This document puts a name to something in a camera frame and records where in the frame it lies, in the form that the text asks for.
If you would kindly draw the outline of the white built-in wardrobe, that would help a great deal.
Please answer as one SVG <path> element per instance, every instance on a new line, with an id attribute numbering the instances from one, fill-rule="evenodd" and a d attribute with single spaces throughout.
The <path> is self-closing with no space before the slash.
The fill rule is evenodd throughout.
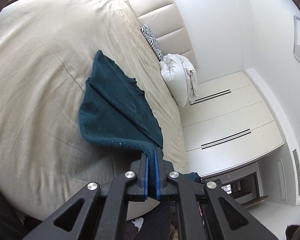
<path id="1" fill-rule="evenodd" d="M 244 72 L 198 84 L 198 98 L 179 112 L 190 170 L 202 177 L 247 166 L 284 144 Z"/>

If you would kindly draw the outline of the beige padded headboard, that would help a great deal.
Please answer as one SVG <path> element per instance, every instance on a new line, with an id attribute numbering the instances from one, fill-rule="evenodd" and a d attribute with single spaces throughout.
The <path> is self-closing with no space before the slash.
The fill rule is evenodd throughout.
<path id="1" fill-rule="evenodd" d="M 182 55 L 198 69 L 189 34 L 174 0 L 128 1 L 139 22 L 149 26 L 164 55 Z"/>

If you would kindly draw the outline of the white air conditioner vent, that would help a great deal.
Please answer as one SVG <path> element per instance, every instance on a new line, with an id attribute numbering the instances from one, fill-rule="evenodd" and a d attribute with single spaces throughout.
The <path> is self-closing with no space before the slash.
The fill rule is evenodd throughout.
<path id="1" fill-rule="evenodd" d="M 300 160 L 299 160 L 297 149 L 293 150 L 293 157 L 294 157 L 294 163 L 295 163 L 297 181 L 298 181 L 298 195 L 300 196 Z"/>

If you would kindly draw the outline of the zebra print pillow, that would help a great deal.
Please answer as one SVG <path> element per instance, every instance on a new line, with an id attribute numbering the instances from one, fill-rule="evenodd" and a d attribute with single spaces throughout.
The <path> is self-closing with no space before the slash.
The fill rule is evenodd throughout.
<path id="1" fill-rule="evenodd" d="M 142 32 L 143 36 L 147 40 L 148 44 L 150 45 L 151 49 L 155 53 L 156 57 L 159 61 L 163 59 L 163 53 L 161 51 L 161 47 L 155 38 L 154 34 L 152 33 L 150 27 L 147 23 L 144 23 L 142 27 L 140 28 L 140 31 Z"/>

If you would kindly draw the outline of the white folded duvet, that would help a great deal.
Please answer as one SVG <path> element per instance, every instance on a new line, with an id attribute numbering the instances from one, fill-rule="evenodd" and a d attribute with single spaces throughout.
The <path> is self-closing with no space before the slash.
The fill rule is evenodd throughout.
<path id="1" fill-rule="evenodd" d="M 188 58 L 167 54 L 160 61 L 161 76 L 178 107 L 194 103 L 198 96 L 197 74 Z"/>

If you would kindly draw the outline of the dark teal knit sweater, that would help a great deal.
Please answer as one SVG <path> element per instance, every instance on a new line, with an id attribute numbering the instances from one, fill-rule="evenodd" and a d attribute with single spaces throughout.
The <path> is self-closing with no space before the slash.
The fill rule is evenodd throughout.
<path id="1" fill-rule="evenodd" d="M 161 127 L 135 78 L 128 77 L 98 50 L 79 108 L 82 137 L 100 146 L 139 151 L 148 157 L 148 184 L 160 193 L 157 149 L 163 148 Z"/>

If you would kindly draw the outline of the beige bed with sheet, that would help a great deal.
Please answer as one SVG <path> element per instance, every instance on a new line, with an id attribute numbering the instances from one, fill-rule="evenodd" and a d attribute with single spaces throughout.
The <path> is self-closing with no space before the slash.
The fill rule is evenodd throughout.
<path id="1" fill-rule="evenodd" d="M 81 136 L 79 107 L 99 50 L 145 92 L 164 159 L 190 170 L 177 104 L 126 0 L 19 0 L 0 13 L 0 191 L 35 219 L 130 166 L 129 154 Z"/>

